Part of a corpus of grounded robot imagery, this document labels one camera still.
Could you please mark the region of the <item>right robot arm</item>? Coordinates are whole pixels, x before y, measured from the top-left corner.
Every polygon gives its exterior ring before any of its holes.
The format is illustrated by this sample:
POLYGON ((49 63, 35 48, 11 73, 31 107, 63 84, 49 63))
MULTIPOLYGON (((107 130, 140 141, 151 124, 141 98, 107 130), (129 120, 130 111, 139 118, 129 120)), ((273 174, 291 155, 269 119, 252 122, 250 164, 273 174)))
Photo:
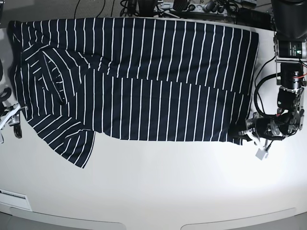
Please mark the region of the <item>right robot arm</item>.
POLYGON ((4 104, 12 95, 11 88, 7 87, 0 91, 0 129, 2 130, 6 124, 13 127, 16 138, 22 138, 22 128, 20 123, 21 111, 27 111, 28 106, 21 107, 18 103, 10 106, 4 104))

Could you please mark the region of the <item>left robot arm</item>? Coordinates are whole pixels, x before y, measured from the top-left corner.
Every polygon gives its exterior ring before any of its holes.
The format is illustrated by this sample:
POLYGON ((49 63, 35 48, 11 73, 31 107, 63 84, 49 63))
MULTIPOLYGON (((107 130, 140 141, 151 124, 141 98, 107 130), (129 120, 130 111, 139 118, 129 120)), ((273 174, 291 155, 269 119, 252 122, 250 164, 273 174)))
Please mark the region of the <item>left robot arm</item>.
POLYGON ((303 127, 304 90, 307 86, 307 2, 305 0, 273 0, 275 24, 274 58, 276 73, 255 82, 253 103, 256 112, 241 125, 230 129, 233 139, 253 141, 260 151, 267 152, 266 141, 282 141, 303 127), (268 80, 279 86, 277 113, 267 114, 259 108, 259 90, 268 80))

